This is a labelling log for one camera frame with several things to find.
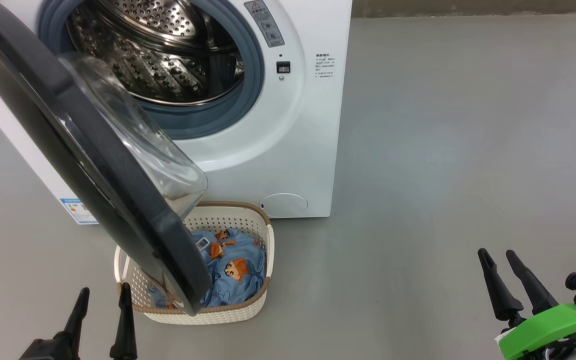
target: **stainless steel drum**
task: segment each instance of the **stainless steel drum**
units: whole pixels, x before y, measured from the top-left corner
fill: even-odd
[[[201,105],[243,79],[233,40],[185,0],[88,0],[71,14],[67,30],[78,51],[108,63],[140,100]]]

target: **white plastic basket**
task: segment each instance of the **white plastic basket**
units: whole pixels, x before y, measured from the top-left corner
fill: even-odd
[[[270,219],[254,205],[241,202],[202,202],[183,221],[190,231],[210,230],[214,233],[236,228],[262,244],[266,253],[265,281],[252,298],[236,305],[204,307],[196,316],[180,309],[160,309],[154,306],[148,291],[150,277],[117,246],[114,253],[114,278],[117,287],[130,284],[132,309],[146,314],[156,322],[178,325],[210,325],[246,321],[254,317],[266,302],[266,290],[273,275],[275,262],[275,233]]]

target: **washing machine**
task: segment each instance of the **washing machine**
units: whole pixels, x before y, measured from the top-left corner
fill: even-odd
[[[202,199],[329,214],[349,16],[338,0],[0,3],[0,128],[196,315],[210,242],[184,219]]]
[[[327,217],[351,4],[0,0],[0,53],[9,50],[0,129],[77,223],[98,223],[23,124],[38,116],[32,98],[45,94],[10,77],[36,76],[49,54],[85,53],[105,61],[139,111],[206,174],[204,200],[258,205],[274,218]],[[16,47],[48,51],[34,58]]]

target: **washing machine door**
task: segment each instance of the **washing machine door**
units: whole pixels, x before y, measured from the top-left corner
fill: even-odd
[[[55,57],[0,5],[0,59],[43,116],[20,123],[114,241],[194,315],[211,278],[183,218],[206,190],[108,66]]]

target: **blue cloth with cartoon print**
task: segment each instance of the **blue cloth with cartoon print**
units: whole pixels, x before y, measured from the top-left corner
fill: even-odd
[[[235,305],[253,297],[266,278],[266,253],[261,244],[236,228],[217,235],[208,230],[192,233],[195,242],[202,238],[210,242],[200,253],[212,277],[212,287],[201,299],[201,305]],[[150,284],[148,290],[157,308],[169,307],[165,291],[155,284]]]
[[[210,277],[213,278],[214,280],[215,268],[217,268],[217,262],[219,262],[223,250],[220,250],[222,248],[221,244],[219,244],[217,237],[215,237],[215,234],[213,234],[212,232],[208,230],[202,230],[202,231],[195,231],[192,233],[192,239],[195,242],[198,242],[202,238],[206,238],[210,242],[210,245],[208,247],[201,250],[201,257],[203,258],[203,263],[206,264],[206,267],[208,268]],[[201,306],[203,306],[204,308],[208,306],[212,294],[213,292],[211,287],[210,290],[208,290],[208,292],[206,292],[206,294],[203,296],[203,298],[201,298]]]
[[[214,266],[213,284],[206,307],[235,305],[254,296],[266,278],[266,253],[248,234],[228,228],[220,239],[223,256]]]

